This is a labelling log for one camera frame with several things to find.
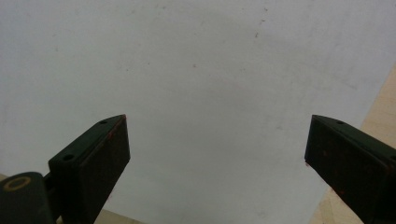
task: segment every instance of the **black mechanical part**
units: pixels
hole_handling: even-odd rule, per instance
[[[364,223],[396,223],[394,148],[343,121],[314,115],[305,161]]]
[[[0,223],[92,224],[131,156],[125,115],[93,125],[49,160],[49,174],[0,182]]]

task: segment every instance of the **brass-colored ring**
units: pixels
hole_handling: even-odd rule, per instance
[[[18,183],[16,186],[12,186],[13,184],[15,185],[16,182],[21,181],[21,183]],[[3,189],[5,191],[14,191],[17,189],[21,189],[28,185],[32,181],[32,179],[29,176],[20,176],[18,178],[9,180],[4,186]]]

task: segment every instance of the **white board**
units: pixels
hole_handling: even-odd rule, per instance
[[[312,114],[360,126],[396,56],[395,1],[0,3],[0,173],[125,113],[106,209],[149,224],[307,223]]]

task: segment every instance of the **white surface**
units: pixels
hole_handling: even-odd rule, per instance
[[[359,126],[396,56],[395,1],[0,2],[0,173],[128,117],[106,208],[150,224],[307,223],[310,116]]]

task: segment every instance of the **wooden table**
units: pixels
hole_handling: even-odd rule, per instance
[[[361,130],[396,148],[396,64],[361,125]],[[309,223],[357,224],[362,222],[332,189],[328,189]]]

